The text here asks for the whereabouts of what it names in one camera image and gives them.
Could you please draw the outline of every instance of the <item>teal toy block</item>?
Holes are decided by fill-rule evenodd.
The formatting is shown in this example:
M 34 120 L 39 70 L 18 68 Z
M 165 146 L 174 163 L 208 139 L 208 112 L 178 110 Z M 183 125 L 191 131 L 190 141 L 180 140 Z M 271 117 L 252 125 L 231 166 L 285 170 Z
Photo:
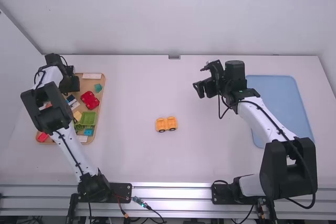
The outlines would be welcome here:
M 100 84 L 95 84 L 94 88 L 95 88 L 94 90 L 96 91 L 96 93 L 99 93 L 103 89 L 103 86 Z
M 93 129 L 85 129 L 84 130 L 85 136 L 93 136 Z

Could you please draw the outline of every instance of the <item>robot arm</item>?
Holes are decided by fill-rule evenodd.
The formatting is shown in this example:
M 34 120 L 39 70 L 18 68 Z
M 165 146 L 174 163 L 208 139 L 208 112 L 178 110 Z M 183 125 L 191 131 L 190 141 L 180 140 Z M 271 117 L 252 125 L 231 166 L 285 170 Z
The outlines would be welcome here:
M 78 192 L 89 201 L 105 201 L 110 185 L 83 151 L 74 129 L 72 110 L 62 93 L 79 91 L 79 78 L 73 66 L 64 66 L 60 55 L 45 55 L 47 65 L 39 68 L 32 89 L 21 99 L 35 127 L 50 135 L 67 157 L 75 172 Z
M 284 127 L 266 108 L 260 94 L 247 88 L 245 65 L 234 60 L 208 62 L 201 71 L 209 70 L 211 77 L 193 84 L 200 98 L 223 96 L 226 104 L 240 115 L 265 144 L 259 174 L 234 178 L 226 195 L 244 203 L 251 197 L 266 196 L 282 199 L 317 191 L 316 150 L 309 138 L 298 138 Z M 287 157 L 295 164 L 287 165 Z

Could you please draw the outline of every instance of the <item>wire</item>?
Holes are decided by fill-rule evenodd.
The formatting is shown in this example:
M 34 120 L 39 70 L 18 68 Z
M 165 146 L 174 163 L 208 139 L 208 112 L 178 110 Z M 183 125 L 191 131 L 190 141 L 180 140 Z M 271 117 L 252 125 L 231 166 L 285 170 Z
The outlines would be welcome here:
M 227 106 L 227 108 L 224 111 L 224 113 L 222 115 L 220 115 L 221 101 L 220 101 L 219 94 L 218 94 L 218 117 L 219 117 L 219 119 L 222 119 L 225 116 L 226 112 L 228 112 L 228 110 L 231 108 L 226 103 L 224 103 L 224 104 Z
M 146 218 L 143 222 L 141 222 L 140 224 L 144 224 L 146 221 L 148 220 L 148 218 Z
M 36 77 L 37 77 L 37 76 L 40 76 L 39 73 L 43 73 L 43 74 L 42 74 L 42 77 L 41 77 L 40 81 L 38 82 L 38 85 L 36 86 L 35 89 L 38 89 L 38 87 L 42 84 L 43 78 L 44 78 L 44 76 L 46 75 L 46 71 L 44 71 L 44 70 L 39 70 L 39 71 L 37 71 L 37 72 L 35 73 L 35 76 L 34 76 L 34 85 L 36 84 Z
M 68 66 L 68 62 L 65 60 L 65 58 L 62 55 L 60 55 L 60 57 L 64 60 L 65 64 Z
M 231 221 L 233 221 L 234 224 L 242 224 L 250 216 L 250 214 L 253 210 L 253 207 L 254 207 L 254 204 L 251 206 L 250 212 L 248 212 L 247 216 L 241 222 L 235 222 L 233 219 L 231 219 Z
M 34 220 L 34 223 L 38 223 L 38 224 L 43 224 L 43 221 L 42 221 L 42 217 L 43 216 L 38 216 L 37 218 L 35 216 L 32 216 L 31 219 L 29 220 L 25 220 L 25 221 L 22 221 L 22 222 L 19 222 L 17 224 L 23 224 L 23 223 L 27 223 L 27 222 L 31 222 Z
M 38 219 L 38 217 L 37 218 L 35 216 L 32 217 L 38 224 L 43 224 L 43 222 L 40 219 Z
M 260 110 L 260 111 L 261 111 L 261 112 L 268 118 L 268 120 L 275 126 L 275 128 L 279 131 L 279 134 L 281 134 L 281 135 L 284 137 L 284 139 L 286 139 L 286 141 L 287 141 L 287 142 L 289 143 L 289 145 L 292 147 L 292 149 L 294 150 L 294 152 L 297 154 L 297 156 L 299 157 L 299 159 L 300 159 L 300 161 L 301 161 L 301 163 L 302 163 L 304 169 L 305 169 L 306 172 L 307 172 L 307 175 L 308 175 L 308 178 L 309 178 L 309 181 L 310 181 L 310 184 L 311 184 L 312 200 L 311 200 L 310 205 L 308 205 L 308 206 L 304 206 L 304 205 L 302 205 L 302 204 L 296 202 L 296 201 L 293 200 L 293 199 L 290 199 L 290 198 L 285 198 L 285 199 L 288 200 L 288 201 L 290 201 L 290 202 L 292 202 L 292 203 L 294 203 L 294 204 L 296 204 L 296 205 L 298 205 L 299 207 L 302 207 L 303 209 L 310 209 L 310 208 L 312 208 L 312 207 L 314 206 L 314 204 L 315 204 L 315 200 L 316 200 L 316 194 L 315 194 L 315 192 L 314 192 L 314 190 L 313 190 L 313 180 L 312 180 L 310 171 L 309 171 L 309 169 L 308 169 L 308 167 L 307 167 L 307 164 L 305 163 L 305 160 L 304 160 L 303 157 L 301 156 L 301 154 L 300 154 L 300 152 L 298 151 L 298 149 L 295 147 L 295 145 L 292 143 L 292 141 L 288 139 L 288 137 L 285 135 L 284 131 L 283 131 L 282 129 L 280 129 L 280 127 L 276 124 L 276 122 L 274 122 L 274 120 L 273 120 L 273 119 L 266 113 L 266 111 L 263 110 L 263 108 L 262 108 L 261 106 L 259 106 L 257 103 L 255 103 L 255 102 L 251 102 L 251 101 L 244 101 L 244 100 L 242 100 L 242 101 L 237 101 L 237 102 L 231 104 L 231 106 L 229 106 L 229 107 L 227 108 L 227 110 L 228 110 L 228 109 L 232 109 L 232 106 L 233 106 L 233 105 L 237 105 L 237 104 L 239 104 L 239 103 L 250 103 L 250 104 L 253 104 L 254 106 L 256 106 L 257 109 L 259 109 L 259 110 Z
M 59 135 L 58 138 L 62 139 L 62 141 L 63 141 L 65 147 L 67 148 L 67 150 L 68 150 L 68 152 L 70 153 L 70 155 L 71 155 L 73 161 L 75 162 L 76 167 L 78 167 L 78 169 L 79 169 L 81 175 L 84 176 L 84 172 L 83 172 L 82 168 L 80 167 L 80 164 L 77 162 L 75 156 L 74 156 L 73 153 L 71 152 L 71 150 L 70 150 L 70 148 L 69 148 L 67 142 L 65 141 L 65 139 L 64 139 L 64 135 L 62 135 L 62 134 L 59 133 L 58 131 L 55 131 L 55 132 Z M 87 200 L 88 200 L 88 204 L 89 204 L 90 224 L 92 224 L 92 222 L 91 222 L 91 221 L 92 221 L 92 220 L 91 220 L 91 218 L 92 218 L 92 210 L 91 210 L 91 203 L 90 203 L 90 199 L 89 199 L 89 195 L 88 195 L 88 193 L 87 193 Z
M 157 211 L 155 211 L 154 209 L 151 209 L 154 213 L 156 213 L 158 216 L 160 216 L 162 222 L 157 222 L 155 220 L 153 220 L 152 218 L 150 218 L 153 222 L 155 222 L 156 224 L 164 224 L 164 223 L 167 223 L 161 216 L 161 214 L 159 214 Z

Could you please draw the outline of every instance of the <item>toy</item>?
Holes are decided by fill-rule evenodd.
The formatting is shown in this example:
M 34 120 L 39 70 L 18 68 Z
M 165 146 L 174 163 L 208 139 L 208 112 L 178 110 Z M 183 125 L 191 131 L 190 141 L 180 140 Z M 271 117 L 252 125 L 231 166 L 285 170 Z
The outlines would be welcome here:
M 84 130 L 85 136 L 93 136 L 93 129 L 85 129 Z
M 80 105 L 80 103 L 77 101 L 77 99 L 72 94 L 67 97 L 67 103 L 70 106 L 71 110 L 74 110 Z
M 96 124 L 96 112 L 95 111 L 86 111 L 83 112 L 82 118 L 80 119 L 81 125 L 95 125 Z
M 156 119 L 156 131 L 165 132 L 167 130 L 175 131 L 177 129 L 177 120 L 174 116 L 169 116 L 168 118 L 158 118 Z
M 77 122 L 79 122 L 80 119 L 82 118 L 82 114 L 79 111 L 76 111 L 74 113 L 74 118 L 77 120 Z
M 76 131 L 82 131 L 82 130 L 84 130 L 84 126 L 81 125 L 79 122 L 77 122 L 77 123 L 75 124 L 75 130 L 76 130 Z
M 48 138 L 48 134 L 41 132 L 41 134 L 39 134 L 39 136 L 37 137 L 37 141 L 39 141 L 40 143 L 43 143 L 45 140 L 47 140 Z
M 103 89 L 103 86 L 101 84 L 95 84 L 94 88 L 95 92 L 99 93 Z
M 175 131 L 177 129 L 177 119 L 174 116 L 169 116 L 167 118 L 167 127 L 170 131 Z
M 99 100 L 95 97 L 95 95 L 91 91 L 87 91 L 80 96 L 81 100 L 85 103 L 86 107 L 89 110 L 93 110 L 95 107 L 99 105 Z

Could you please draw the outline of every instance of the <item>aluminum rail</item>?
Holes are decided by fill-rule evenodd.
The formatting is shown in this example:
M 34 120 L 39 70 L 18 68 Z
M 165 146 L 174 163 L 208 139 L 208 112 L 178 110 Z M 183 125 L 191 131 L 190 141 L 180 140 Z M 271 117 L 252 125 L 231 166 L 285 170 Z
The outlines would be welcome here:
M 164 218 L 243 218 L 250 206 L 213 205 L 211 184 L 201 183 L 132 183 L 133 196 L 144 199 Z M 0 215 L 65 216 L 70 196 L 77 191 L 75 185 L 0 185 Z M 294 198 L 309 205 L 311 195 Z M 157 217 L 156 214 L 132 202 L 122 204 L 131 217 Z M 118 204 L 91 203 L 93 216 L 121 217 Z M 287 201 L 275 201 L 279 219 L 336 220 L 336 188 L 321 188 L 316 193 L 316 203 L 305 210 Z M 266 218 L 268 210 L 264 208 Z M 88 216 L 87 203 L 79 203 L 77 216 Z M 254 211 L 250 218 L 257 219 Z

